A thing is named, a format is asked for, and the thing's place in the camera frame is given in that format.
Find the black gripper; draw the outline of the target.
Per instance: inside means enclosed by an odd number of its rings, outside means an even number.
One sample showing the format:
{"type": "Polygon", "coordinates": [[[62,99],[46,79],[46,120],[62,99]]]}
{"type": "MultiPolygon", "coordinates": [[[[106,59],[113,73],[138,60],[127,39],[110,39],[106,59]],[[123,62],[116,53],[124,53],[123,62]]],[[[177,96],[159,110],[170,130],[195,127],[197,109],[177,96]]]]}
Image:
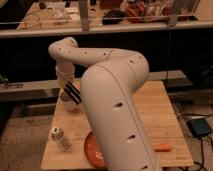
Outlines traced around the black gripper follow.
{"type": "Polygon", "coordinates": [[[76,104],[81,103],[80,92],[70,81],[66,82],[64,91],[76,104]]]}

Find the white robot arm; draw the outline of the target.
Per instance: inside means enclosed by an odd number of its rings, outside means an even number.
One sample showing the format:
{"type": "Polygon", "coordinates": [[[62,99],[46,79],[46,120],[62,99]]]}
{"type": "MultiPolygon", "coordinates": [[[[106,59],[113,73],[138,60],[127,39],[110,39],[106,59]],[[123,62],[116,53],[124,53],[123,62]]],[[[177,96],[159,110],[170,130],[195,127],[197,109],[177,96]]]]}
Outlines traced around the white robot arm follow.
{"type": "Polygon", "coordinates": [[[146,82],[149,64],[137,51],[80,48],[67,37],[49,45],[56,73],[70,87],[72,67],[86,71],[80,98],[109,171],[163,171],[147,137],[132,95],[146,82]]]}

